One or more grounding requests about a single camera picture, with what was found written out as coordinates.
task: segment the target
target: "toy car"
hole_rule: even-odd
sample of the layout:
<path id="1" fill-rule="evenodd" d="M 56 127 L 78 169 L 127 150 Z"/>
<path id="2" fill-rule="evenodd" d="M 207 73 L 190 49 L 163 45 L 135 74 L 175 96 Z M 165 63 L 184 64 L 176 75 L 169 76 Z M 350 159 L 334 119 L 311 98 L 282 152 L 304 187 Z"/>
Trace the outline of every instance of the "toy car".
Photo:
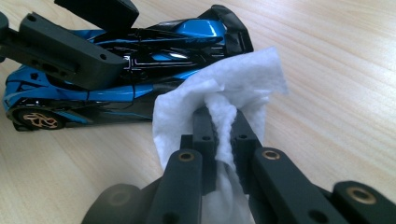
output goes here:
<path id="1" fill-rule="evenodd" d="M 30 14 L 18 34 L 5 28 L 4 15 L 0 19 L 0 56 L 22 63 L 8 76 L 3 98 L 7 117 L 17 131 L 151 120 L 159 94 L 175 89 L 203 67 L 253 51 L 246 27 L 223 6 L 213 6 L 196 19 L 117 31 L 60 30 L 43 34 L 40 25 L 45 24 L 47 29 L 50 22 Z M 47 37 L 61 32 L 62 36 Z M 33 37 L 38 44 L 29 42 L 27 49 L 12 46 Z M 63 49 L 63 43 L 71 49 Z M 81 48 L 73 46 L 77 43 L 88 47 L 80 52 Z M 49 57 L 50 50 L 40 51 L 47 44 L 59 47 L 60 53 L 76 55 L 78 60 L 73 62 L 73 57 L 66 54 L 58 56 L 56 51 Z M 100 57 L 93 59 L 91 55 L 96 52 Z"/>

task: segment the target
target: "tissue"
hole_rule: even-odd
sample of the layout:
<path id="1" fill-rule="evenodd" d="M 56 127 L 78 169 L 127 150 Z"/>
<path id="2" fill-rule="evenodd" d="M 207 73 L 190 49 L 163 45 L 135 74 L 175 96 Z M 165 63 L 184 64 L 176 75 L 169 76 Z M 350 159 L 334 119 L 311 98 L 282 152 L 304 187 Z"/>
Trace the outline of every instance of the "tissue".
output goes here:
<path id="1" fill-rule="evenodd" d="M 179 149 L 180 136 L 192 133 L 192 113 L 206 105 L 212 116 L 219 135 L 217 189 L 203 198 L 203 223 L 249 223 L 248 200 L 233 163 L 230 130 L 239 109 L 263 141 L 264 105 L 274 91 L 287 92 L 287 85 L 276 49 L 269 48 L 214 63 L 155 101 L 153 138 L 163 169 Z"/>

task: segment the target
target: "gold rim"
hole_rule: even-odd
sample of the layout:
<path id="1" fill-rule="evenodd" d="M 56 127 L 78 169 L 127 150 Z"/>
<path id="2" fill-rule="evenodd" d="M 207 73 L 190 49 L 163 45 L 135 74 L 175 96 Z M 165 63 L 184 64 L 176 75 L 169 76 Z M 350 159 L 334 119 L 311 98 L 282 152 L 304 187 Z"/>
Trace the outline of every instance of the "gold rim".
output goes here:
<path id="1" fill-rule="evenodd" d="M 24 120 L 29 120 L 33 126 L 38 128 L 56 129 L 58 128 L 58 121 L 56 118 L 47 117 L 40 113 L 29 113 L 22 117 Z"/>

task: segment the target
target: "wooden table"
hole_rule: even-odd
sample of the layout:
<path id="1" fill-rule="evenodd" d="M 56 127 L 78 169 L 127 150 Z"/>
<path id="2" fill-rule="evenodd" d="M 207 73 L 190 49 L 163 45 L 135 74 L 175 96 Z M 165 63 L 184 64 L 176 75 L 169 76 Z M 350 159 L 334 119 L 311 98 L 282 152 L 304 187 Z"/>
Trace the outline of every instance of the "wooden table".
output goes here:
<path id="1" fill-rule="evenodd" d="M 93 26 L 50 0 L 2 0 L 18 30 L 36 13 L 66 28 Z M 396 2 L 135 1 L 134 27 L 222 4 L 255 49 L 278 48 L 290 94 L 268 105 L 265 142 L 315 184 L 366 183 L 396 202 Z M 0 64 L 0 93 L 18 67 Z M 107 187 L 143 188 L 162 174 L 151 123 L 18 133 L 0 110 L 0 223 L 79 223 Z"/>

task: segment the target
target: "wood grain surface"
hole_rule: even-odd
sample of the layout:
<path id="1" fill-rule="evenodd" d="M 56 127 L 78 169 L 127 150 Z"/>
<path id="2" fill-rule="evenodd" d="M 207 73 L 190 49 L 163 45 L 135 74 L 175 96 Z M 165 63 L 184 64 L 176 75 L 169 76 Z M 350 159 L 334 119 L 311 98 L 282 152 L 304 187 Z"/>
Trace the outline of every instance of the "wood grain surface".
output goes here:
<path id="1" fill-rule="evenodd" d="M 134 27 L 192 18 L 222 4 L 255 49 L 276 46 L 288 95 L 268 105 L 265 145 L 285 151 L 314 183 L 356 180 L 396 202 L 396 1 L 134 1 Z M 29 12 L 92 28 L 50 0 L 2 0 L 18 30 Z M 19 65 L 0 64 L 0 96 Z M 18 133 L 0 109 L 0 223 L 80 223 L 118 183 L 161 176 L 151 123 Z"/>

